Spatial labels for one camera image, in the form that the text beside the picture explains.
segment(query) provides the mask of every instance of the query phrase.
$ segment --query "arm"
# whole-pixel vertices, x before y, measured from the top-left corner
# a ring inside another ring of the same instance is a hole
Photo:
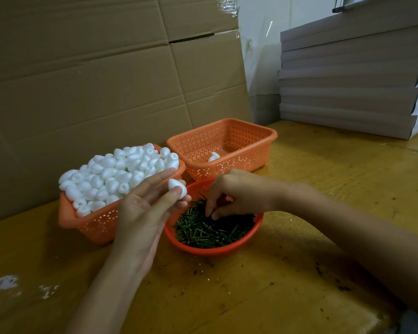
[[[111,253],[65,333],[119,333],[134,294],[150,270],[166,220],[191,200],[185,196],[178,201],[181,188],[168,192],[167,182],[161,183],[174,171],[147,178],[122,199]]]
[[[234,202],[217,209],[216,199],[222,193],[232,196]],[[266,211],[285,211],[306,220],[418,311],[418,235],[328,198],[308,185],[239,170],[213,183],[206,214],[213,212],[217,219]]]

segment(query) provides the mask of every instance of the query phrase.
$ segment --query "left hand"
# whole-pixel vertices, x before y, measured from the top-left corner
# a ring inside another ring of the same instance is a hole
[[[182,189],[168,190],[167,181],[175,169],[167,169],[144,179],[119,203],[118,229],[112,253],[126,253],[139,263],[140,278],[148,273],[153,263],[158,241],[171,213],[187,207],[191,196],[178,200]]]

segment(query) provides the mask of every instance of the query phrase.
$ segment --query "plastic basket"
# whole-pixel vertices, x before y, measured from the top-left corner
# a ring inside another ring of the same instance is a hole
[[[161,147],[154,144],[155,149],[161,151]],[[181,179],[181,175],[186,170],[184,162],[180,159],[180,166],[170,178]],[[118,204],[119,200],[103,207],[95,212],[78,218],[76,211],[72,207],[64,191],[61,191],[59,198],[58,223],[63,228],[77,228],[88,239],[96,244],[106,244],[114,240],[116,227],[118,224]]]
[[[271,128],[227,118],[171,137],[167,146],[198,181],[229,169],[253,171],[262,167],[268,162],[271,142],[276,138],[277,132]],[[212,151],[220,158],[208,162]]]
[[[209,193],[209,187],[211,183],[214,181],[214,179],[215,178],[204,179],[204,180],[192,183],[189,186],[187,186],[187,194],[192,197],[192,201],[197,200],[200,196],[200,193],[203,194],[204,196],[207,196]],[[173,225],[176,224],[176,221],[179,219],[181,213],[183,213],[184,210],[185,209],[182,209],[172,214],[170,218],[167,220],[166,225],[164,227],[164,233],[166,234],[167,238],[170,240],[170,242],[174,246],[176,246],[177,248],[185,252],[192,253],[197,256],[214,258],[214,259],[224,258],[237,252],[258,231],[258,228],[260,227],[263,221],[263,213],[256,215],[254,219],[255,221],[254,227],[243,238],[227,246],[216,247],[216,248],[195,248],[195,247],[184,245],[175,238],[176,229],[173,227]]]

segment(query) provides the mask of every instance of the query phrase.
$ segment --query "stack of white boxes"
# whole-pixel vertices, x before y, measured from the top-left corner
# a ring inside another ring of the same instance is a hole
[[[281,33],[281,118],[418,133],[418,0],[374,0]]]

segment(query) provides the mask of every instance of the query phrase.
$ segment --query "forearm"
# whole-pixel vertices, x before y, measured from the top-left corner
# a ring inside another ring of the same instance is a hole
[[[110,254],[65,333],[119,333],[142,280],[139,265],[127,255]]]
[[[293,197],[295,215],[316,227],[418,310],[418,235],[309,187],[297,195]]]

